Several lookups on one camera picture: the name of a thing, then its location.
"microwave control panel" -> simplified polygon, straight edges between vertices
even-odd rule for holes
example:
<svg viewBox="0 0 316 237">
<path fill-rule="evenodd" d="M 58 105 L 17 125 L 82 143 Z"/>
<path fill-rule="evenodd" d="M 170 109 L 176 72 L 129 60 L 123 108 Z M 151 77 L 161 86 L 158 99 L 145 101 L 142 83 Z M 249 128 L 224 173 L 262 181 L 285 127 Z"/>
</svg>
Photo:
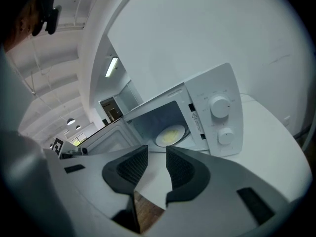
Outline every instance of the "microwave control panel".
<svg viewBox="0 0 316 237">
<path fill-rule="evenodd" d="M 210 153 L 224 157 L 238 154 L 243 142 L 243 117 L 239 88 L 229 63 L 185 82 L 200 117 Z"/>
</svg>

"microwave label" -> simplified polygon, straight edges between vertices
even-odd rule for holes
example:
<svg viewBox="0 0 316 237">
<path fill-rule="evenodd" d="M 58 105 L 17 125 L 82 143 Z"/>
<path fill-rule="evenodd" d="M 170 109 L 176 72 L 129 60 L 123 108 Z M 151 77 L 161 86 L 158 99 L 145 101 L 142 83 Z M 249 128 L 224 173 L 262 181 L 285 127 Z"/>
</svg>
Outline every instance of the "microwave label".
<svg viewBox="0 0 316 237">
<path fill-rule="evenodd" d="M 196 111 L 192 112 L 192 119 L 193 119 L 194 123 L 196 124 L 197 130 L 200 132 L 200 134 L 204 134 L 204 130 L 202 128 L 201 121 L 199 120 L 198 114 Z"/>
</svg>

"doorway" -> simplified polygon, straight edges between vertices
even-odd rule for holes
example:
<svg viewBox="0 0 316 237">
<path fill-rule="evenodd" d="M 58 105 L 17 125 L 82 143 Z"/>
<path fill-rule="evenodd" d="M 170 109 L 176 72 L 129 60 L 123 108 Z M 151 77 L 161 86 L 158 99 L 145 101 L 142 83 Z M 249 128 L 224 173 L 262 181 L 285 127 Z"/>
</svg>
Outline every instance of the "doorway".
<svg viewBox="0 0 316 237">
<path fill-rule="evenodd" d="M 101 101 L 100 104 L 101 104 L 105 114 L 108 116 L 111 123 L 114 122 L 115 120 L 118 120 L 120 117 L 123 116 L 122 111 L 120 110 L 120 108 L 116 104 L 113 97 L 111 97 L 107 100 Z"/>
</svg>

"sticker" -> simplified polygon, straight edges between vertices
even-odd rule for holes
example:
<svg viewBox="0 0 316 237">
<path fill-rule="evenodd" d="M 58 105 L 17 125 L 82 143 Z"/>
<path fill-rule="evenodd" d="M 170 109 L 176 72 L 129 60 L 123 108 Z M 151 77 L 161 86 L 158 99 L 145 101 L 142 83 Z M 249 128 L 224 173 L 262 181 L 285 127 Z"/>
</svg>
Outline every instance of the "sticker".
<svg viewBox="0 0 316 237">
<path fill-rule="evenodd" d="M 199 120 L 198 113 L 196 111 L 192 112 L 192 119 L 193 119 L 193 122 L 195 123 L 199 133 L 200 134 L 204 134 L 204 130 L 203 130 L 202 124 L 201 124 L 201 122 Z"/>
<path fill-rule="evenodd" d="M 52 150 L 55 151 L 57 153 L 57 155 L 59 155 L 60 151 L 61 151 L 61 147 L 63 146 L 64 142 L 58 138 L 55 139 L 55 142 L 53 144 Z"/>
</svg>

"white countertop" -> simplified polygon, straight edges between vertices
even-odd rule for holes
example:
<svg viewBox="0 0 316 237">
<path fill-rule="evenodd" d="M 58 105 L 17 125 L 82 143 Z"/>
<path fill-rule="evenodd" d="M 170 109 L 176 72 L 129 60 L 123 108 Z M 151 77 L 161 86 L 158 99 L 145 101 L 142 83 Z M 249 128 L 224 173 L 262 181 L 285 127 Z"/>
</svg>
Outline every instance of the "white countertop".
<svg viewBox="0 0 316 237">
<path fill-rule="evenodd" d="M 242 151 L 225 157 L 246 167 L 276 188 L 289 201 L 305 194 L 312 182 L 309 164 L 287 129 L 261 104 L 242 95 Z M 143 197 L 165 209 L 172 190 L 165 153 L 150 153 L 148 167 L 136 187 Z"/>
</svg>

